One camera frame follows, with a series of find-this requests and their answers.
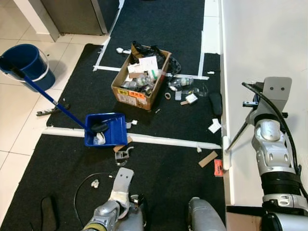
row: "cardboard box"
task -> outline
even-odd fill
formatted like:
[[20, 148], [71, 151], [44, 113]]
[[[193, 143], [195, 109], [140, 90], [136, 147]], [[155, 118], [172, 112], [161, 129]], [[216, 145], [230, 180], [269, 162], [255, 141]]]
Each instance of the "cardboard box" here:
[[166, 57], [166, 60], [162, 68], [162, 75], [156, 81], [152, 94], [150, 96], [146, 96], [144, 93], [136, 92], [133, 90], [127, 90], [120, 87], [128, 75], [127, 66], [129, 65], [130, 61], [133, 61], [132, 54], [130, 54], [128, 58], [125, 60], [124, 64], [122, 65], [120, 72], [117, 74], [117, 76], [115, 77], [114, 81], [111, 84], [111, 89], [114, 92], [116, 100], [118, 100], [121, 103], [127, 103], [135, 107], [143, 108], [145, 110], [151, 109], [154, 100], [156, 98], [156, 95], [165, 79], [168, 70], [169, 58], [171, 55], [171, 53], [168, 51], [163, 51], [163, 50], [160, 51]]

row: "plastic bottle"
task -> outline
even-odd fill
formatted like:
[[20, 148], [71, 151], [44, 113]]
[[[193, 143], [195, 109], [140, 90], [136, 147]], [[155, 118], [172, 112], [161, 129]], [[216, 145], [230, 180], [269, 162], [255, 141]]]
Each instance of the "plastic bottle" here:
[[193, 83], [193, 78], [176, 78], [174, 81], [169, 83], [171, 87], [182, 87], [191, 85]]

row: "red object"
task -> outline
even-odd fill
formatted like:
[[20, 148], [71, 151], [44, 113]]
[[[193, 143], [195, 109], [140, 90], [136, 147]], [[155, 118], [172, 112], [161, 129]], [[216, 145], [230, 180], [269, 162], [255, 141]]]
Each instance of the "red object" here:
[[214, 166], [215, 166], [215, 177], [223, 177], [223, 168], [222, 168], [222, 160], [214, 160]]

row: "white tile floor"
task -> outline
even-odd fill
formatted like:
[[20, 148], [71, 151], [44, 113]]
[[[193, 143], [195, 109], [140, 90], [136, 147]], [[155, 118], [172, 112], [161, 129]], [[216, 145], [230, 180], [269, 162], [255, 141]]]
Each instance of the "white tile floor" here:
[[[103, 44], [107, 36], [65, 35], [42, 42], [13, 0], [0, 0], [0, 54], [29, 43], [48, 54], [56, 82], [47, 91], [59, 99], [87, 43]], [[0, 72], [0, 225], [49, 116], [36, 112], [52, 104], [22, 83]]]

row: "blue mop handle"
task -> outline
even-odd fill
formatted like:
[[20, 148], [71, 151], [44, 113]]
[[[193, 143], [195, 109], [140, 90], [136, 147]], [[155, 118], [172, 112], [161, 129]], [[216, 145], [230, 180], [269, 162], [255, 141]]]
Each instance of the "blue mop handle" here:
[[33, 82], [28, 76], [25, 75], [24, 72], [19, 70], [17, 67], [15, 67], [12, 63], [10, 63], [8, 60], [6, 60], [3, 57], [0, 57], [0, 62], [2, 64], [5, 64], [10, 68], [12, 72], [14, 72], [18, 77], [24, 79], [27, 84], [29, 84], [31, 87], [33, 87], [35, 90], [37, 90], [42, 96], [44, 96], [47, 100], [49, 100], [53, 105], [55, 105], [57, 108], [59, 108], [61, 111], [63, 111], [68, 117], [70, 117], [72, 120], [74, 120], [76, 123], [78, 123], [81, 127], [83, 127], [87, 132], [90, 132], [93, 134], [93, 132], [88, 128], [86, 125], [84, 125], [79, 119], [77, 119], [72, 113], [67, 111], [61, 104], [59, 104], [56, 100], [54, 100], [49, 94], [47, 94], [45, 91], [43, 91], [35, 82]]

